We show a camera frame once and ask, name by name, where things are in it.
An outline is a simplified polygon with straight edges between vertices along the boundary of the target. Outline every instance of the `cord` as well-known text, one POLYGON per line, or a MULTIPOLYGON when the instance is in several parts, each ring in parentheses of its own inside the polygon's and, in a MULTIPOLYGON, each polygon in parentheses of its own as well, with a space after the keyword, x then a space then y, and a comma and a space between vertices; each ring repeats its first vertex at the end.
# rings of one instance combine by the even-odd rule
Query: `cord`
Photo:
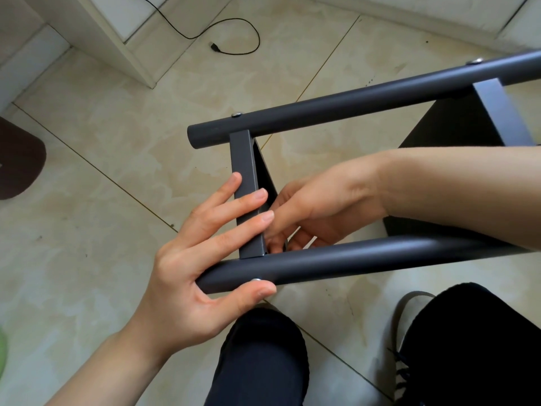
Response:
POLYGON ((163 15, 163 13, 159 10, 158 7, 156 7, 154 4, 152 4, 151 1, 149 0, 145 0, 148 4, 152 5, 154 7, 154 9, 159 12, 159 14, 167 21, 167 23, 172 27, 173 30, 175 30, 177 33, 179 33, 181 36, 183 36, 185 39, 187 40, 195 40, 196 38, 198 38, 199 36, 203 35, 208 29, 214 27, 216 24, 220 24, 220 23, 223 23, 224 21, 231 21, 231 20, 241 20, 241 21, 245 21, 247 22, 255 31, 255 33, 257 34, 258 36, 258 46, 255 47, 252 51, 248 51, 248 52, 225 52, 225 51, 222 51, 220 50, 220 48, 218 48, 218 46, 214 43, 212 43, 210 45, 211 49, 215 52, 219 52, 220 54, 226 54, 226 55, 229 55, 229 56, 246 56, 248 54, 251 54, 253 52, 256 52, 259 48, 259 46, 261 45, 261 37, 259 36, 259 31, 257 31, 257 29, 254 27, 254 25, 248 21, 248 20, 245 20, 243 18, 226 18, 224 20, 220 20, 220 21, 217 21, 213 24, 211 24, 210 26, 208 26, 207 28, 205 28, 203 31, 201 31, 198 35, 194 36, 194 37, 188 37, 184 34, 182 34, 179 30, 176 29, 176 27, 174 25, 171 24, 171 21, 167 20, 167 17, 163 15))

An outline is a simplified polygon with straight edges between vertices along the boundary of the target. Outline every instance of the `person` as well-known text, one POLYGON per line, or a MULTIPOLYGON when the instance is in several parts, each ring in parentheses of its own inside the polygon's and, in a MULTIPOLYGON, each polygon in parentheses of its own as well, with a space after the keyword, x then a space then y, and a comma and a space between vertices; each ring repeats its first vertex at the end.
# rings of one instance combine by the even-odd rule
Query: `person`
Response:
MULTIPOLYGON (((234 173, 195 208, 156 254, 148 288, 127 325, 111 335, 49 406, 134 405, 168 358, 233 321, 207 406, 301 405, 306 347, 293 321, 268 304, 254 279, 211 299, 195 280, 258 233, 268 249, 331 245, 388 215, 452 225, 541 249, 539 148, 403 148, 350 160, 287 184, 270 211, 213 236, 261 206, 264 189, 227 202, 234 173)), ((433 297, 407 295, 394 329, 397 404, 537 400, 541 331, 488 290, 462 284, 433 297)))

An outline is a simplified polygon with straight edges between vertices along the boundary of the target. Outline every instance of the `round metal pipe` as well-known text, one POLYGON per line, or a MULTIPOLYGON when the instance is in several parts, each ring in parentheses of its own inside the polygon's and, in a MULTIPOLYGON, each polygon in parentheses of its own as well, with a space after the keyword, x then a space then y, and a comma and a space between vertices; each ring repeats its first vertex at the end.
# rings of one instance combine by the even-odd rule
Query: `round metal pipe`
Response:
POLYGON ((197 284, 204 293, 232 291, 254 278, 276 285, 393 271, 528 252, 493 238, 401 235, 259 258, 221 261, 197 284))
POLYGON ((229 134, 237 131, 257 137, 343 120, 447 98, 493 78, 503 85, 541 78, 541 50, 190 125, 188 139, 194 148, 211 147, 229 142, 229 134))

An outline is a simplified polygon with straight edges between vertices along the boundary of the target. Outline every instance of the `black pants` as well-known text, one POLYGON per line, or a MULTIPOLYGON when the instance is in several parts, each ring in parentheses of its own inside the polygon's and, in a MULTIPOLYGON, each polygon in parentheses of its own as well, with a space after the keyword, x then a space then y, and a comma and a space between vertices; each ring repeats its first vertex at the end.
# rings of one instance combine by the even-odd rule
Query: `black pants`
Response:
MULTIPOLYGON (((541 330, 477 284, 434 298, 409 328, 404 404, 537 404, 541 330)), ((308 387, 304 340, 285 315, 256 308, 223 344, 206 406, 299 406, 308 387)))

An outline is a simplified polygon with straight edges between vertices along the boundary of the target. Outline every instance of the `brown trash can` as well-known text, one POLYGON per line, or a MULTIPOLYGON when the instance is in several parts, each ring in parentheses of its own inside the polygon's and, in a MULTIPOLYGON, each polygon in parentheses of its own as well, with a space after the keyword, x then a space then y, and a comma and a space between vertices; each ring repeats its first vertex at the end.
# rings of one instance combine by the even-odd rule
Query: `brown trash can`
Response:
POLYGON ((45 144, 0 117, 0 200, 25 191, 45 164, 45 144))

